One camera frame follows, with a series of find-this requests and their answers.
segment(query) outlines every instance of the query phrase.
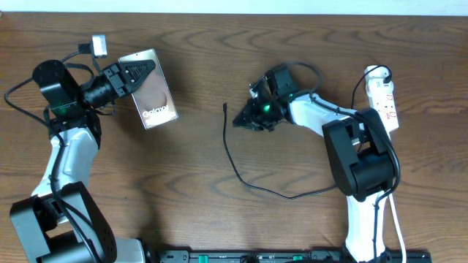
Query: power strip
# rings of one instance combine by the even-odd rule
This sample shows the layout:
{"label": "power strip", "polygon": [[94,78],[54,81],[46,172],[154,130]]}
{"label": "power strip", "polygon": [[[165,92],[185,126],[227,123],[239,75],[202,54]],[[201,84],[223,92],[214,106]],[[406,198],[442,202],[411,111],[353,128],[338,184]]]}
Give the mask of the power strip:
{"label": "power strip", "polygon": [[[364,73],[375,67],[376,65],[368,66]],[[399,127],[393,99],[393,81],[384,83],[384,78],[389,74],[388,69],[381,66],[366,75],[366,93],[369,97],[369,104],[379,113],[387,133]]]}

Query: green light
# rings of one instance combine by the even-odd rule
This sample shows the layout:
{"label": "green light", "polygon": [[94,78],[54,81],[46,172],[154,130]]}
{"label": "green light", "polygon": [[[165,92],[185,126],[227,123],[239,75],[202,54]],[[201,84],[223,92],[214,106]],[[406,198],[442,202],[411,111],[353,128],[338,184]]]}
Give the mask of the green light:
{"label": "green light", "polygon": [[268,111],[270,111],[270,105],[265,105],[265,106],[263,106],[263,111],[266,112],[266,113],[267,113]]}

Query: white wall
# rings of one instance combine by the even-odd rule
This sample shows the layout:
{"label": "white wall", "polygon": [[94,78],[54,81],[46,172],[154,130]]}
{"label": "white wall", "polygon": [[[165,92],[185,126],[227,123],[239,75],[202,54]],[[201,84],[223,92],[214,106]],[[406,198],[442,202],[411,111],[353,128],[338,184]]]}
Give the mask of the white wall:
{"label": "white wall", "polygon": [[0,0],[2,11],[468,15],[468,0]]}

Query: table surface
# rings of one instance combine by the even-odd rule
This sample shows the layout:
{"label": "table surface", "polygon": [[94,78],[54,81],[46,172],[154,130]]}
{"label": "table surface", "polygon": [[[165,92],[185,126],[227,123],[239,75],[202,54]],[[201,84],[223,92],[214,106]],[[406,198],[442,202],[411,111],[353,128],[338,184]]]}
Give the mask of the table surface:
{"label": "table surface", "polygon": [[[400,121],[392,137],[405,243],[429,250],[434,262],[468,261],[468,18],[4,13],[0,32],[2,93],[92,34],[107,38],[102,66],[156,50],[179,119],[146,131],[133,101],[117,101],[116,116],[101,118],[88,187],[115,236],[141,237],[155,248],[341,246],[347,206],[339,190],[289,201],[236,179],[222,146],[222,103],[231,122],[249,83],[280,62],[304,61],[323,72],[320,96],[349,107],[364,68],[386,64]],[[88,56],[73,61],[91,65]],[[309,72],[294,70],[302,87],[314,84]],[[11,98],[36,114],[46,105],[32,83]],[[357,101],[368,105],[362,87]],[[0,110],[0,262],[16,262],[26,257],[10,207],[39,183],[50,143],[39,123],[3,100]],[[323,139],[305,128],[280,124],[255,133],[229,125],[227,144],[250,183],[289,195],[333,183]],[[389,209],[385,243],[399,248]]]}

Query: wooden table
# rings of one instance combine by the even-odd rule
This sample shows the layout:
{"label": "wooden table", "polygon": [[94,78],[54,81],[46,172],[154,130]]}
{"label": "wooden table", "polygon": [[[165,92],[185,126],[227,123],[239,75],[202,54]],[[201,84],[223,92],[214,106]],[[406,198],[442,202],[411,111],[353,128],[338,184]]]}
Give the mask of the wooden table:
{"label": "wooden table", "polygon": [[[402,167],[396,203],[407,247],[428,249],[434,262],[468,261],[468,18],[7,13],[0,32],[2,93],[92,34],[107,38],[102,66],[156,49],[180,118],[146,131],[133,101],[118,101],[117,115],[101,118],[88,188],[116,236],[142,237],[155,248],[342,245],[347,206],[340,191],[288,201],[241,185],[222,146],[222,103],[231,122],[249,83],[297,60],[322,70],[321,96],[349,107],[364,68],[386,64],[401,126],[393,133]],[[88,56],[74,61],[90,65]],[[303,87],[313,84],[305,69],[295,72]],[[357,100],[367,105],[362,88]],[[35,84],[12,101],[36,114],[46,105]],[[50,143],[44,127],[3,100],[0,110],[0,262],[16,262],[26,257],[10,207],[39,183]],[[229,126],[227,143],[250,183],[289,195],[333,183],[323,139],[304,128]],[[385,243],[399,248],[386,213]]]}

